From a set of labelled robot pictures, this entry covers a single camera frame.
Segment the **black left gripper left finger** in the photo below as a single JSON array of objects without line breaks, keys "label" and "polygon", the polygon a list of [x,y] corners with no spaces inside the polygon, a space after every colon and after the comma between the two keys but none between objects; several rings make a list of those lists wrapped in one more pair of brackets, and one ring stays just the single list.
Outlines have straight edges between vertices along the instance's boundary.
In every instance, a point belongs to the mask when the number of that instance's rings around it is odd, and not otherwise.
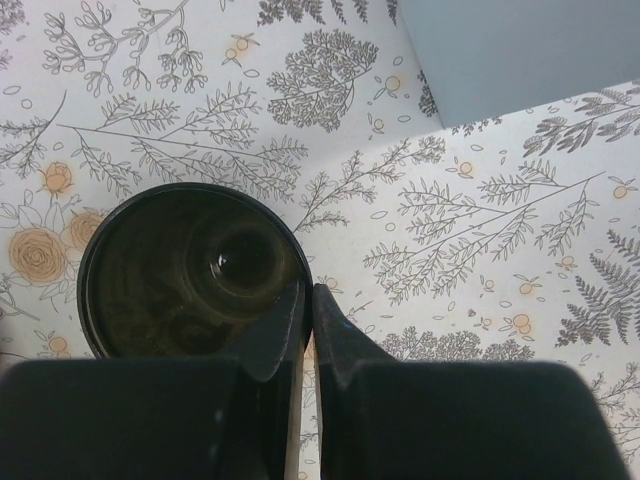
[{"label": "black left gripper left finger", "polygon": [[306,286],[203,357],[28,361],[1,380],[5,479],[294,479]]}]

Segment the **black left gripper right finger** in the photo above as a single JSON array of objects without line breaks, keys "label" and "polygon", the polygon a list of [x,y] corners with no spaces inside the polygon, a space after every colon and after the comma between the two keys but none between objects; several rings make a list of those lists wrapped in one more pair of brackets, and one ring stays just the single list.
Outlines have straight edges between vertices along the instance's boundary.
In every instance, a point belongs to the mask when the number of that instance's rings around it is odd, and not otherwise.
[{"label": "black left gripper right finger", "polygon": [[313,289],[325,479],[625,479],[586,383],[550,362],[403,362]]}]

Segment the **dark takeout coffee cup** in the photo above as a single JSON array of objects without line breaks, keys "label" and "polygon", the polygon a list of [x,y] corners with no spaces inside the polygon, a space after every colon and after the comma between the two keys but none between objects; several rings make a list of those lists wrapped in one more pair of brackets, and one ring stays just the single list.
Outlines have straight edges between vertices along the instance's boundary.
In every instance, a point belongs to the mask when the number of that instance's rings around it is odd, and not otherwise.
[{"label": "dark takeout coffee cup", "polygon": [[312,286],[299,242],[253,197],[189,182],[141,192],[91,235],[77,309],[99,358],[211,355]]}]

